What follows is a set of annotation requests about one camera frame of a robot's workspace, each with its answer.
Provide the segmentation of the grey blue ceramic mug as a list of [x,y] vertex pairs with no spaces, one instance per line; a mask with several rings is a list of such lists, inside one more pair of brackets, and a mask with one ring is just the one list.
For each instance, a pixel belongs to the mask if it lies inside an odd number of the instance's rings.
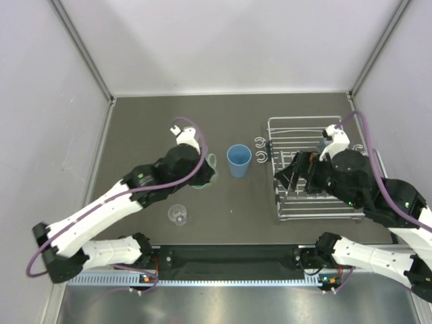
[[327,143],[325,141],[320,141],[317,145],[317,151],[322,153],[327,146]]

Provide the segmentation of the blue plastic cup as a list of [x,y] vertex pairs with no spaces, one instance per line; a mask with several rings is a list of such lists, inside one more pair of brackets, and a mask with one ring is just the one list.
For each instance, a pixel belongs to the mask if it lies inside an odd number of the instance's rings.
[[243,178],[252,159],[251,150],[243,144],[235,144],[227,150],[229,170],[235,178]]

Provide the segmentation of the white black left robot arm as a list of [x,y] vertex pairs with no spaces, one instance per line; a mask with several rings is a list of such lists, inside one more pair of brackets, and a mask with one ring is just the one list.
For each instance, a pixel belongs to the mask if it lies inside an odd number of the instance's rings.
[[104,195],[56,223],[32,228],[45,274],[54,284],[66,282],[85,269],[114,264],[150,265],[153,249],[143,234],[117,240],[93,238],[128,215],[165,200],[184,186],[205,186],[215,176],[207,149],[179,144],[156,162],[138,165]]

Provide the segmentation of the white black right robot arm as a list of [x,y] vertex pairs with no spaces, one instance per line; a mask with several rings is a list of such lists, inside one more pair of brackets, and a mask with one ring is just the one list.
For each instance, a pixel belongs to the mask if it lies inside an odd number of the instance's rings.
[[326,268],[341,265],[368,270],[431,301],[431,210],[413,185],[374,174],[369,158],[350,149],[323,161],[316,152],[298,152],[287,167],[275,173],[287,190],[295,189],[300,178],[306,181],[307,194],[325,192],[361,210],[412,250],[390,252],[325,232],[311,253],[316,263]]

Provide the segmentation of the small clear plastic cup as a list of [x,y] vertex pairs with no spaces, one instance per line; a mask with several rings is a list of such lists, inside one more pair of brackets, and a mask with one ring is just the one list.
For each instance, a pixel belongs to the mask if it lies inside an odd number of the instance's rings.
[[167,215],[169,220],[178,226],[185,225],[187,222],[187,210],[183,205],[173,205]]

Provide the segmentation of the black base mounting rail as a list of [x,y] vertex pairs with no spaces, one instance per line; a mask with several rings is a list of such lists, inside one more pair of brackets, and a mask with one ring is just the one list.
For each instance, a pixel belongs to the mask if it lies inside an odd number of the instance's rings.
[[313,247],[293,244],[162,245],[144,258],[143,269],[159,266],[159,278],[172,281],[302,279],[304,271],[337,269],[319,259]]

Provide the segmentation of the green ceramic mug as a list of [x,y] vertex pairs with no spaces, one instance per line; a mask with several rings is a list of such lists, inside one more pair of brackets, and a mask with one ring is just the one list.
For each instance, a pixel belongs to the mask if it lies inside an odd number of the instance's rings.
[[212,186],[217,181],[217,178],[219,176],[219,173],[217,171],[217,157],[216,157],[216,155],[214,153],[209,153],[207,155],[205,161],[207,162],[207,165],[214,171],[214,174],[211,176],[210,182],[208,182],[204,185],[192,186],[196,190],[200,190],[200,189],[204,189],[204,188],[208,188],[208,187]]

